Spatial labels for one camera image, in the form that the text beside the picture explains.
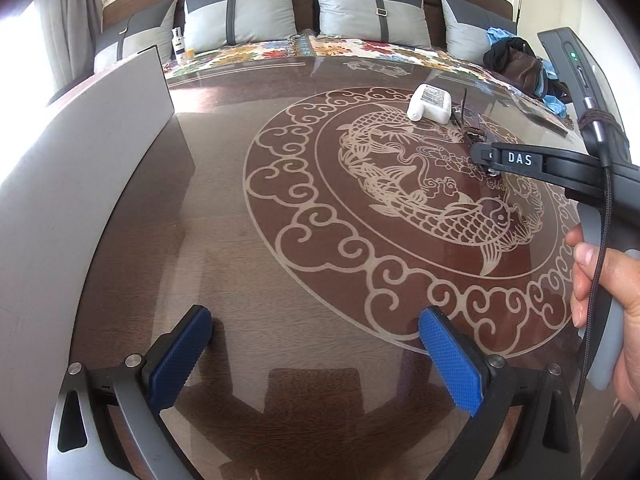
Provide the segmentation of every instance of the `gray curtain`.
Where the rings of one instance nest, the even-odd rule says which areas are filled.
[[[35,0],[56,90],[94,72],[101,0]]]

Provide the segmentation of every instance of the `white plastic bottle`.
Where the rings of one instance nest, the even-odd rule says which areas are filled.
[[[451,95],[441,88],[423,83],[411,96],[406,116],[412,121],[419,121],[425,117],[440,124],[447,124],[451,117]]]
[[[178,62],[178,65],[185,65],[189,60],[187,58],[187,51],[184,47],[184,38],[182,37],[180,27],[172,28],[171,32],[174,34],[171,39],[171,43],[174,45],[175,60]]]

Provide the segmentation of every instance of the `gray pillow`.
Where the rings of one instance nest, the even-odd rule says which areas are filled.
[[[318,0],[320,33],[431,48],[423,0]]]
[[[199,52],[296,35],[291,0],[184,0],[184,43]]]
[[[516,24],[465,0],[442,0],[447,27],[447,52],[458,59],[482,65],[482,55],[491,48],[486,32],[490,27],[516,34]]]
[[[103,31],[95,43],[94,72],[153,45],[158,46],[160,61],[169,61],[177,1],[166,0],[147,7]]]

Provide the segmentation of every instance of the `black cloth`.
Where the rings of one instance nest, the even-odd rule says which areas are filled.
[[[500,41],[496,41],[491,49],[484,53],[484,56],[482,56],[484,66],[493,72],[503,72],[509,60],[509,47],[524,52],[528,56],[536,57],[526,40],[518,37],[503,38]]]

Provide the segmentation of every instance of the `metal screw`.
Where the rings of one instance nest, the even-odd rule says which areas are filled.
[[[69,372],[69,375],[75,375],[80,370],[82,370],[82,365],[80,363],[71,363],[69,368],[66,369],[66,371]]]
[[[142,357],[139,354],[131,354],[129,357],[124,359],[124,364],[126,364],[128,368],[135,368],[141,362]]]
[[[551,375],[560,375],[562,373],[562,368],[556,363],[551,363],[548,367],[546,367],[546,369],[549,370],[549,373]]]
[[[498,354],[492,354],[488,357],[489,364],[494,368],[502,368],[504,366],[504,357]]]

